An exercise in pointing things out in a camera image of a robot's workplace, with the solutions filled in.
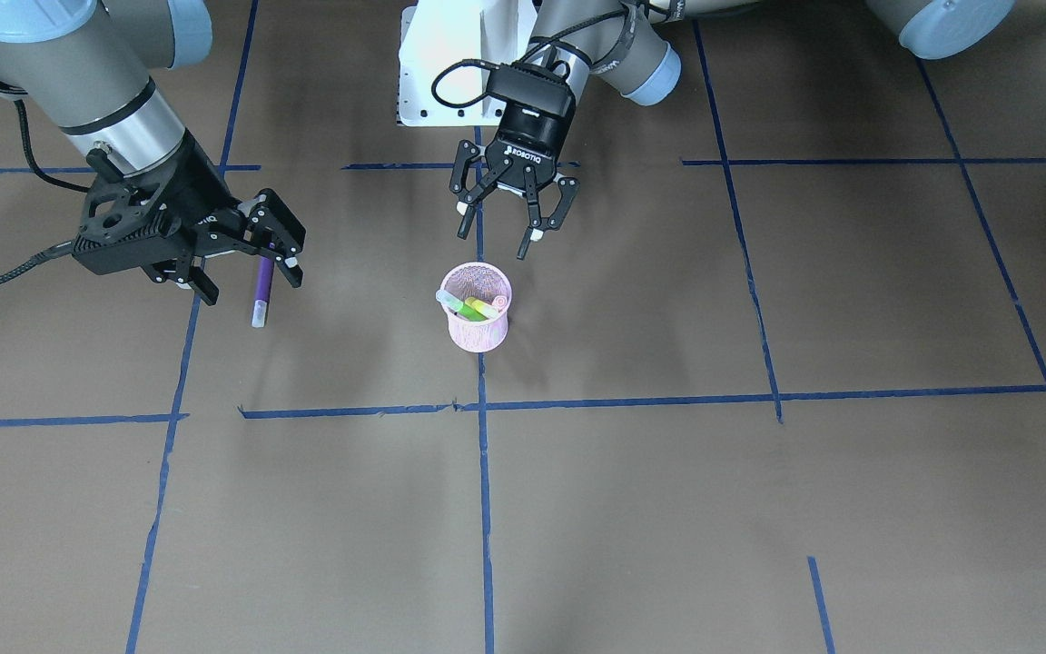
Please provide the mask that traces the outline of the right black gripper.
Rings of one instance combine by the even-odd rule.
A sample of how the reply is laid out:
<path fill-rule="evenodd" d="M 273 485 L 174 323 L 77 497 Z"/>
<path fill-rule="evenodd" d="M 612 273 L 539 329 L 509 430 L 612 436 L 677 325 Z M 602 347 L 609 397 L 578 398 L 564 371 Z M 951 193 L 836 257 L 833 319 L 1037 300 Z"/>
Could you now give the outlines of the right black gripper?
<path fill-rule="evenodd" d="M 86 161 L 96 176 L 84 198 L 71 255 L 90 272 L 104 276 L 140 268 L 153 284 L 170 281 L 191 289 L 201 302 L 214 306 L 219 286 L 194 257 L 248 247 L 248 231 L 257 254 L 269 260 L 290 287 L 302 287 L 298 257 L 306 227 L 273 189 L 262 189 L 250 199 L 245 218 L 192 136 L 142 173 L 122 174 L 119 156 L 101 145 L 92 148 Z"/>

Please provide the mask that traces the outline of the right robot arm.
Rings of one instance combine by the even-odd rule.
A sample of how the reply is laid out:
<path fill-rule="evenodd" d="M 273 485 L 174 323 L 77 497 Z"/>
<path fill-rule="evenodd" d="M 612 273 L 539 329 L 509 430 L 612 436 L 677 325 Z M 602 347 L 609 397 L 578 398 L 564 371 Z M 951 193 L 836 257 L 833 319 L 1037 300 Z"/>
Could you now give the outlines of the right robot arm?
<path fill-rule="evenodd" d="M 140 269 L 215 305 L 200 260 L 246 253 L 300 287 L 306 228 L 277 191 L 233 197 L 195 140 L 154 69 L 203 61 L 212 18 L 203 1 L 0 1 L 0 95 L 29 141 L 32 98 L 94 173 L 79 227 L 0 285 L 70 255 L 90 272 Z"/>

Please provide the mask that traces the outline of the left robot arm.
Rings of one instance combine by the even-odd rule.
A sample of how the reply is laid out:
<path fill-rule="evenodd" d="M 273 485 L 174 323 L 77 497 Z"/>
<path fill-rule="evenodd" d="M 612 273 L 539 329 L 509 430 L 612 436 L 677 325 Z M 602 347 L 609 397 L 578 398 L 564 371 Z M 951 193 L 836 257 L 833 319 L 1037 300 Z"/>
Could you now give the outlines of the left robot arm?
<path fill-rule="evenodd" d="M 679 83 L 682 61 L 661 25 L 752 12 L 753 1 L 543 1 L 523 53 L 506 63 L 472 61 L 483 74 L 478 100 L 503 104 L 486 145 L 461 142 L 449 190 L 456 195 L 465 239 L 493 191 L 526 203 L 528 224 L 518 258 L 563 227 L 579 182 L 558 163 L 590 78 L 628 102 L 652 106 Z"/>

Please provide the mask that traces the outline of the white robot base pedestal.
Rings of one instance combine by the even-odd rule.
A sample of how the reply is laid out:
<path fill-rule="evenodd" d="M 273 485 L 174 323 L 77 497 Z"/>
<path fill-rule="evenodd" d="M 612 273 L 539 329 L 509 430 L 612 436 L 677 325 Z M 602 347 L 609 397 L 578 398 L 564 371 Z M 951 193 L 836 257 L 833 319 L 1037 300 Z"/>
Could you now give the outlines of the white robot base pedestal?
<path fill-rule="evenodd" d="M 419 1 L 401 16 L 397 121 L 406 127 L 498 125 L 505 103 L 478 99 L 487 71 L 461 61 L 515 61 L 528 45 L 531 1 Z"/>

